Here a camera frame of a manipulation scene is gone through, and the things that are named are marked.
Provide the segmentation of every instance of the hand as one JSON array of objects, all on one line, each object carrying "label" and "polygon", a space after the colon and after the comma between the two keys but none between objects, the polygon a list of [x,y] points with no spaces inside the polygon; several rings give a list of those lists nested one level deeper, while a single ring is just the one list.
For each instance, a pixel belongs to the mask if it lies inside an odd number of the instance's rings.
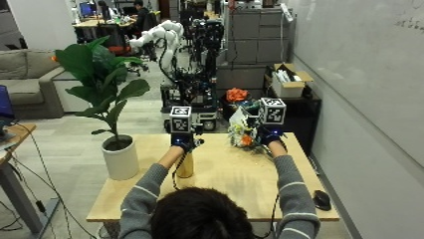
[{"label": "hand", "polygon": [[281,135],[284,135],[282,129],[281,128],[276,128],[276,129],[270,129],[265,126],[261,126],[257,129],[257,141],[265,145],[269,146],[269,144],[274,141],[278,141],[282,145],[282,147],[285,148],[285,150],[288,151],[288,147],[284,143],[284,141],[281,140]]},{"label": "hand", "polygon": [[179,146],[185,153],[192,152],[205,141],[195,139],[193,135],[172,134],[172,146]]}]

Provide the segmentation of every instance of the laptop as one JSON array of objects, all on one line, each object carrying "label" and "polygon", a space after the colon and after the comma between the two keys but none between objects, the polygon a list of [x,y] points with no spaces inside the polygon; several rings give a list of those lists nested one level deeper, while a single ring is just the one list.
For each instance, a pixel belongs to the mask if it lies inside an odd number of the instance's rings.
[{"label": "laptop", "polygon": [[10,99],[8,89],[6,86],[0,85],[0,143],[4,144],[4,141],[11,139],[15,136],[15,133],[11,133],[4,130],[6,126],[11,126],[15,121],[15,114],[12,110],[12,103]]}]

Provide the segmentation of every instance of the whiteboard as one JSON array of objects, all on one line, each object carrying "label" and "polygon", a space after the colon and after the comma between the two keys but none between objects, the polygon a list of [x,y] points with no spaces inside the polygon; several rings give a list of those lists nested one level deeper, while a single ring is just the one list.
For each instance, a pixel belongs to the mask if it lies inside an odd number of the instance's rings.
[{"label": "whiteboard", "polygon": [[296,56],[424,166],[424,0],[288,6]]}]

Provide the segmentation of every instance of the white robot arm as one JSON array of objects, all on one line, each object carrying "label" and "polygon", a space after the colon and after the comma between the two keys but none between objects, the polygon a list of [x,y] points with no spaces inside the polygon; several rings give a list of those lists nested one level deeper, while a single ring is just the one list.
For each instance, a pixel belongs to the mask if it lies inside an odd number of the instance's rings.
[{"label": "white robot arm", "polygon": [[164,53],[164,58],[161,61],[163,68],[165,72],[172,71],[172,59],[179,46],[181,45],[181,38],[185,32],[184,25],[181,23],[175,23],[171,20],[165,21],[157,27],[151,29],[148,32],[143,33],[140,39],[131,40],[132,48],[141,48],[152,41],[159,39],[167,39],[167,51]]}]

